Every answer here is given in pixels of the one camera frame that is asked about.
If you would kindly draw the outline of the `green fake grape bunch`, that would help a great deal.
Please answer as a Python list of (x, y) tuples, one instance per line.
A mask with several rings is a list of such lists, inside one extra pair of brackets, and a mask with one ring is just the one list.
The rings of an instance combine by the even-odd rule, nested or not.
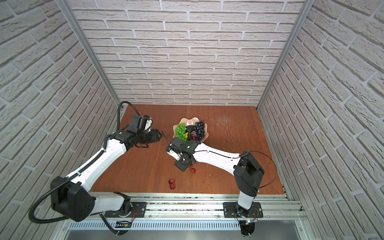
[(179, 124), (175, 130), (175, 137), (180, 139), (182, 142), (187, 143), (187, 141), (184, 140), (185, 133), (186, 123)]

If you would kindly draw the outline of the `dark fake avocado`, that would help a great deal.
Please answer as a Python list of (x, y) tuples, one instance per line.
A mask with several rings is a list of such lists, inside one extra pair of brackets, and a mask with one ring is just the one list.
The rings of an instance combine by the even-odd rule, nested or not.
[(187, 132), (187, 130), (194, 131), (195, 130), (195, 126), (194, 125), (186, 126), (186, 132)]

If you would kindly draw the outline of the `dark blue fake grape bunch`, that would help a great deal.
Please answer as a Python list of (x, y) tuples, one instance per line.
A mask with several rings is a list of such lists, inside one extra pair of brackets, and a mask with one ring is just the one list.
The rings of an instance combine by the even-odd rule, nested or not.
[(200, 122), (197, 122), (195, 124), (195, 130), (199, 136), (199, 140), (198, 141), (201, 141), (204, 137), (205, 137), (205, 122), (204, 121), (200, 121)]

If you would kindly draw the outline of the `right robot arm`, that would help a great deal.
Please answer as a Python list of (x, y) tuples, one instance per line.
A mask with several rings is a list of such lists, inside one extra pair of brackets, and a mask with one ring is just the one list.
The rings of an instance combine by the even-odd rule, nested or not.
[(205, 163), (231, 174), (240, 191), (237, 206), (245, 211), (251, 209), (261, 188), (265, 171), (250, 152), (228, 153), (199, 141), (184, 143), (179, 139), (173, 139), (166, 151), (176, 160), (174, 165), (182, 172), (191, 164)]

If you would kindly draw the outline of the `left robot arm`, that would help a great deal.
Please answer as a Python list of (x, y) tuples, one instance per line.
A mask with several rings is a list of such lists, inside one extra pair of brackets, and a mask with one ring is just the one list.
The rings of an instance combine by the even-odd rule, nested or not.
[(56, 177), (51, 182), (51, 208), (75, 222), (108, 211), (128, 216), (132, 211), (129, 196), (120, 192), (92, 194), (90, 191), (98, 178), (129, 149), (147, 148), (161, 138), (162, 134), (156, 129), (138, 133), (118, 131), (107, 137), (104, 147), (86, 163), (65, 178)]

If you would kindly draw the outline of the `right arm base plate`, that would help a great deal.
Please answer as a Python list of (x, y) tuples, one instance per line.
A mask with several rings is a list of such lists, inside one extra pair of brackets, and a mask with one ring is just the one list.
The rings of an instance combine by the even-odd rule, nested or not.
[(240, 207), (236, 202), (224, 202), (223, 210), (225, 218), (263, 218), (263, 210), (259, 202), (253, 202), (249, 210)]

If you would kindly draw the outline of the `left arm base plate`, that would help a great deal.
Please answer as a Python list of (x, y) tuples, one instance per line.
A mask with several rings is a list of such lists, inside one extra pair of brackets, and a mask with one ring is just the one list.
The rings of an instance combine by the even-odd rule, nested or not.
[(146, 213), (146, 202), (130, 202), (127, 207), (123, 207), (118, 211), (107, 211), (104, 216), (106, 218), (133, 218), (136, 214), (136, 218), (143, 218)]

